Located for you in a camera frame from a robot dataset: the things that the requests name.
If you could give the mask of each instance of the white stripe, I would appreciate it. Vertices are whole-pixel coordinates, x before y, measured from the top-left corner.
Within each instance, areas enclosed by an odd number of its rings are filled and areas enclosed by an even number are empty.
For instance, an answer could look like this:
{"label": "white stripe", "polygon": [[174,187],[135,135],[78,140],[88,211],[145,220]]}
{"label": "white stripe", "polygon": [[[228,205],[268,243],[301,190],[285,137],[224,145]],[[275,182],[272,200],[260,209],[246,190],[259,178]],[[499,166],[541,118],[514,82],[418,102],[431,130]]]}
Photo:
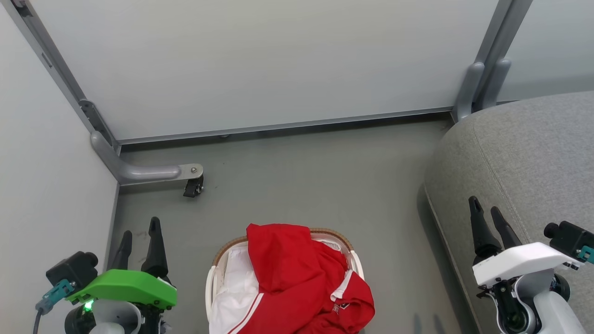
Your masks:
{"label": "white stripe", "polygon": [[258,294],[258,297],[256,298],[256,301],[254,302],[254,306],[252,306],[252,309],[249,311],[248,316],[245,318],[245,320],[239,324],[239,326],[230,334],[237,334],[239,333],[239,331],[245,327],[245,325],[248,323],[248,321],[250,320],[250,318],[252,317],[252,315],[254,314],[254,312],[256,311],[256,308],[258,307],[258,305],[260,304],[260,301],[262,300],[262,297],[264,296],[264,294]]}
{"label": "white stripe", "polygon": [[330,299],[332,301],[336,301],[337,299],[342,299],[342,295],[345,293],[346,287],[349,286],[350,277],[353,275],[353,270],[349,269],[349,271],[345,274],[345,279],[342,281],[340,286],[332,292],[330,295]]}

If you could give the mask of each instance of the teal connector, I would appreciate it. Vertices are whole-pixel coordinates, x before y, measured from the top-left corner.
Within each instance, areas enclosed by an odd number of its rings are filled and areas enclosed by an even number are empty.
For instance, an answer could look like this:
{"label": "teal connector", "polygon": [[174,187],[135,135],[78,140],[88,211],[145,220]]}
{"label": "teal connector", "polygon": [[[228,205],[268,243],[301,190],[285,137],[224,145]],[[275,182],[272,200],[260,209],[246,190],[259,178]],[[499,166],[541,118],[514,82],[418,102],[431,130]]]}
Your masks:
{"label": "teal connector", "polygon": [[588,246],[584,246],[582,247],[582,251],[580,252],[578,257],[582,260],[586,260],[586,262],[594,264],[594,256],[592,256],[592,254],[594,254],[594,249]]}

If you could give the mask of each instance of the gray floor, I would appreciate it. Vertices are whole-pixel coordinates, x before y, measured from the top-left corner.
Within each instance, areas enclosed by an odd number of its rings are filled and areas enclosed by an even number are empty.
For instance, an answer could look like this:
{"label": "gray floor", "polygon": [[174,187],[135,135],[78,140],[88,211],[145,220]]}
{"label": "gray floor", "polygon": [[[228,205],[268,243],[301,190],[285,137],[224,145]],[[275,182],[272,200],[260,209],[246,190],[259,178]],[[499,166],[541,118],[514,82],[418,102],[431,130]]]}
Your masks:
{"label": "gray floor", "polygon": [[205,334],[204,283],[223,244],[250,223],[331,228],[352,242],[374,294],[366,334],[473,332],[419,192],[450,125],[433,115],[132,147],[122,157],[139,165],[201,163],[205,191],[191,199],[180,182],[123,188],[112,249],[130,229],[131,269],[139,269],[158,216],[179,291],[166,320],[176,333]]}

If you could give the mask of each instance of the garment logo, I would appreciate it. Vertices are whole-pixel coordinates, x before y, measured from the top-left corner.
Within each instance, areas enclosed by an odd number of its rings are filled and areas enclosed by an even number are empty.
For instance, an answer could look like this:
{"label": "garment logo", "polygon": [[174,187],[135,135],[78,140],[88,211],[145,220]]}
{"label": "garment logo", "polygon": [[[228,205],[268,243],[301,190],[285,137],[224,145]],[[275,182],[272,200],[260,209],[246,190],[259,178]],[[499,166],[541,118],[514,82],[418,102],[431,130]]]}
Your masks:
{"label": "garment logo", "polygon": [[350,303],[343,303],[343,304],[335,304],[332,310],[338,314],[338,311],[342,308],[343,310],[346,309]]}

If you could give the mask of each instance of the green led light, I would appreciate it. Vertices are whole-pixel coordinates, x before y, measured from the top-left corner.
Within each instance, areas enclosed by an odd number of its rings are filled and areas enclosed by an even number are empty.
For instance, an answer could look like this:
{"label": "green led light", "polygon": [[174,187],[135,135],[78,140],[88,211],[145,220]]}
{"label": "green led light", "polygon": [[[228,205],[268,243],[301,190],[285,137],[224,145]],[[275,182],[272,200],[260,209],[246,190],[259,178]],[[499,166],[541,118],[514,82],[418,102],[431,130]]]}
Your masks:
{"label": "green led light", "polygon": [[86,312],[89,312],[89,311],[91,311],[91,310],[92,310],[92,308],[93,308],[93,302],[94,302],[94,301],[95,301],[95,300],[91,300],[91,301],[88,301],[88,302],[86,302],[86,303],[85,303],[85,305],[84,305],[84,310],[85,310]]}

